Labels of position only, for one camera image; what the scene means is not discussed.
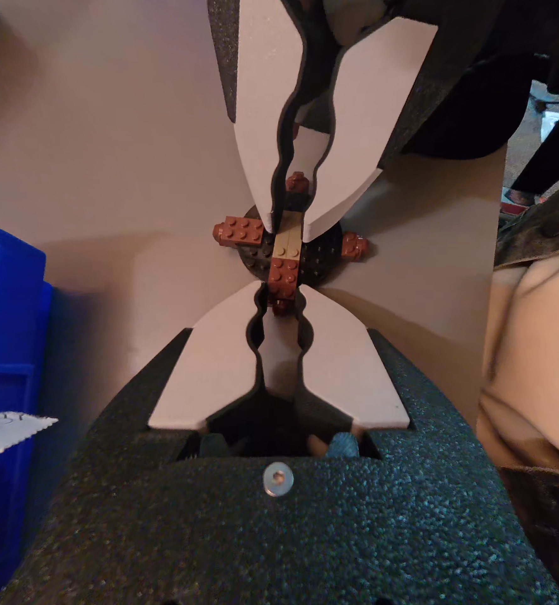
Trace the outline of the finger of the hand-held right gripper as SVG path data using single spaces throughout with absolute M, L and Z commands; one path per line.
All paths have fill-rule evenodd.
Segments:
M 334 126 L 316 167 L 303 241 L 328 231 L 381 173 L 379 162 L 438 26 L 396 17 L 346 49 L 331 87 Z
M 304 45 L 283 1 L 240 1 L 235 138 L 252 198 L 273 232 L 272 180 L 281 116 L 297 86 Z

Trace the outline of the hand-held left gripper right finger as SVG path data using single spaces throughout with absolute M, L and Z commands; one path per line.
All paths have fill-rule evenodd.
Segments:
M 307 285 L 295 301 L 298 385 L 307 430 L 406 429 L 410 417 L 364 323 Z

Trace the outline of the blue plastic bin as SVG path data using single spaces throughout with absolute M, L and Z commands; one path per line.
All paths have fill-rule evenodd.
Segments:
M 0 420 L 36 410 L 51 287 L 42 251 L 0 230 Z M 0 453 L 0 590 L 19 563 L 32 442 Z

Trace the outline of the torn white paper bag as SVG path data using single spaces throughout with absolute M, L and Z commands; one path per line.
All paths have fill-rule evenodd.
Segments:
M 0 453 L 58 422 L 25 412 L 0 412 Z

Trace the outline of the person's beige shirt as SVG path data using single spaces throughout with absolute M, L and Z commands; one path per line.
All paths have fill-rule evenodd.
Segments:
M 559 255 L 494 271 L 482 372 L 488 457 L 559 471 Z

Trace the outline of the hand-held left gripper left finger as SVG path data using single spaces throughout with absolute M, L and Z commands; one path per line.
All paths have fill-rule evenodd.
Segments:
M 246 285 L 194 325 L 148 427 L 203 429 L 216 412 L 252 391 L 257 359 L 246 333 L 258 312 L 255 297 L 263 285 Z

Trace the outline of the round black lego assembly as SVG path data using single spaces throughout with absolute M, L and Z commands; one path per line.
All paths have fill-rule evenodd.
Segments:
M 303 241 L 303 210 L 309 202 L 309 189 L 303 172 L 296 171 L 286 179 L 278 234 L 265 230 L 255 208 L 245 216 L 225 217 L 212 231 L 220 246 L 237 249 L 245 267 L 267 283 L 268 306 L 276 316 L 292 312 L 299 285 L 320 285 L 341 261 L 359 261 L 368 252 L 368 240 L 344 232 L 340 223 L 311 242 Z

